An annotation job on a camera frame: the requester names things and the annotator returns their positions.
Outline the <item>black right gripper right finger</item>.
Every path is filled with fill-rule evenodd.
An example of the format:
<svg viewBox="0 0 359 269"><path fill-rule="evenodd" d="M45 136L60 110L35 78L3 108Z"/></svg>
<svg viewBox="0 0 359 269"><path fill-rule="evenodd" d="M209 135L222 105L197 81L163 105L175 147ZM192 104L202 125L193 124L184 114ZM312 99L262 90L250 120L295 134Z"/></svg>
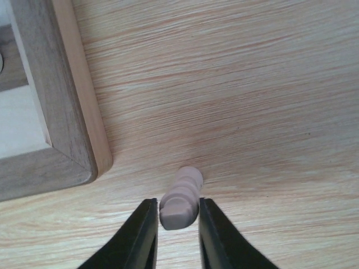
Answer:
<svg viewBox="0 0 359 269"><path fill-rule="evenodd" d="M202 268L277 268L210 198L199 200L199 243Z"/></svg>

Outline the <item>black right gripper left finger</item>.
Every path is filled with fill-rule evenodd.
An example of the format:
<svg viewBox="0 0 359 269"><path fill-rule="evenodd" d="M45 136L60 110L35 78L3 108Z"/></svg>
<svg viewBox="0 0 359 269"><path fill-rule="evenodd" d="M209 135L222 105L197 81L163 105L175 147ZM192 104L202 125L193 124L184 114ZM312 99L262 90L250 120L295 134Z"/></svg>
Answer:
<svg viewBox="0 0 359 269"><path fill-rule="evenodd" d="M114 236L80 268L156 268L158 201L144 199Z"/></svg>

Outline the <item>white chess piece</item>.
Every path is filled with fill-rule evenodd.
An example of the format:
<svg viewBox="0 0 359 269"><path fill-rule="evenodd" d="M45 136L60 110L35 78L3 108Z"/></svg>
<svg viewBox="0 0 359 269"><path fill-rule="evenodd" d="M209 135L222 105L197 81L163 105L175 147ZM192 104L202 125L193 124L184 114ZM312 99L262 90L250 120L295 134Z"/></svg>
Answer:
<svg viewBox="0 0 359 269"><path fill-rule="evenodd" d="M184 166L175 174L175 181L159 205L160 223L165 230L190 226L199 213L199 199L204 178L199 169Z"/></svg>

